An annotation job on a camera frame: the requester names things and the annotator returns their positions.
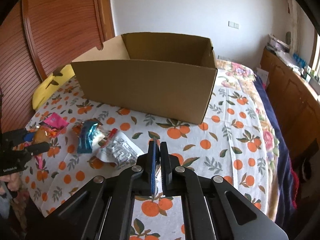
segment metal screw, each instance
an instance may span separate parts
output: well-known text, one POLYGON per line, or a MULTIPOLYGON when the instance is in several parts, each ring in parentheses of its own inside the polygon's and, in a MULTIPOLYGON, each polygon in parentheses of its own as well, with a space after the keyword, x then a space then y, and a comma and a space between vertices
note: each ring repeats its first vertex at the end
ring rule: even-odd
POLYGON ((101 183, 101 182, 103 182, 103 180, 104 180, 104 177, 102 177, 102 176, 95 176, 95 177, 93 178, 93 181, 94 181, 95 183, 101 183))
POLYGON ((221 176, 219 176, 219 175, 214 176, 214 177, 213 177, 213 181, 214 181, 214 182, 217 182, 217 183, 221 183, 221 182, 223 182, 223 177, 221 177, 221 176))
POLYGON ((184 172, 184 171, 185 171, 185 168, 184 168, 184 167, 182 167, 182 166, 177 166, 177 167, 175 168, 175 170, 176 170, 176 172, 180 172, 180 173, 182 173, 182 172, 184 172))
POLYGON ((139 165, 134 165, 134 166, 132 167, 132 170, 135 171, 135 172, 138 172, 138 171, 141 171, 142 168, 141 168, 141 166, 139 166, 139 165))

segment cardboard box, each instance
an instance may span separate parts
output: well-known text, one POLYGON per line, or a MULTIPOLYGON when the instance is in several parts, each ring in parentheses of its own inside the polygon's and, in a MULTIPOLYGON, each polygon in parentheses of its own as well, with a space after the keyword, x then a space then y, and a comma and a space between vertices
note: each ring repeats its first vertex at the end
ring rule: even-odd
POLYGON ((90 100, 201 124, 217 75, 212 49, 204 37, 128 33, 71 65, 90 100))

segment white fabric with orange print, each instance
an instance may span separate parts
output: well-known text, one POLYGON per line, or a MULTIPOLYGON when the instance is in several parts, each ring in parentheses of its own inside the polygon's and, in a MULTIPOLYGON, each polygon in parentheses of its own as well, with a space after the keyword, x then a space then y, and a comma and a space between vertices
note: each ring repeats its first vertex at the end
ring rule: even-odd
MULTIPOLYGON (((63 134, 51 141, 50 151, 39 160, 32 159, 23 172, 25 187, 36 206, 47 216, 93 177, 114 175, 115 169, 110 164, 102 163, 91 154, 76 153, 78 138, 72 130, 73 124, 95 117, 104 124, 105 130, 122 130, 144 152, 148 151, 151 138, 166 141, 169 153, 178 156, 183 166, 194 169, 199 176, 223 176, 267 213, 269 170, 256 106, 247 94, 222 86, 223 76, 230 78, 225 70, 218 70, 201 125, 83 99, 83 92, 73 77, 39 109, 27 126, 34 128, 52 112, 70 122, 63 134)), ((135 201, 132 239, 184 239, 181 200, 165 198, 161 195, 161 184, 158 186, 154 200, 138 198, 135 201)))

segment yellow plush toy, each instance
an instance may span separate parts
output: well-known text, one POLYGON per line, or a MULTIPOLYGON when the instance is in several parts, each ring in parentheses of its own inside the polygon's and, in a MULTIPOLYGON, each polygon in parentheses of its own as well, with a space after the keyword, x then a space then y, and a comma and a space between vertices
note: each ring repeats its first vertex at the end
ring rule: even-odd
POLYGON ((32 107, 37 110, 53 95, 65 82, 75 75, 70 64, 59 67, 51 73, 35 90, 32 107))

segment floral blanket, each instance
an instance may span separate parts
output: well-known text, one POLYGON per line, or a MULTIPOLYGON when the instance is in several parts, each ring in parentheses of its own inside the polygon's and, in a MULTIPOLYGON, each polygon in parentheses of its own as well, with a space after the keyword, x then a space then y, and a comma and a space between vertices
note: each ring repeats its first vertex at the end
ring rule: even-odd
MULTIPOLYGON (((29 130, 34 129, 53 112, 70 122, 51 141, 49 152, 31 160, 22 174, 24 187, 42 214, 53 212, 96 175, 112 176, 114 168, 110 164, 90 154, 76 153, 78 138, 73 124, 96 117, 105 130, 122 130, 144 152, 150 139, 166 141, 169 153, 177 156, 182 166, 208 178, 223 176, 274 219, 278 147, 252 83, 253 72, 226 61, 218 60, 218 66, 209 108, 200 125, 87 100, 76 77, 71 78, 27 125, 29 130)), ((131 235, 132 240, 184 239, 180 197, 163 196, 160 183, 154 198, 137 197, 131 235)))

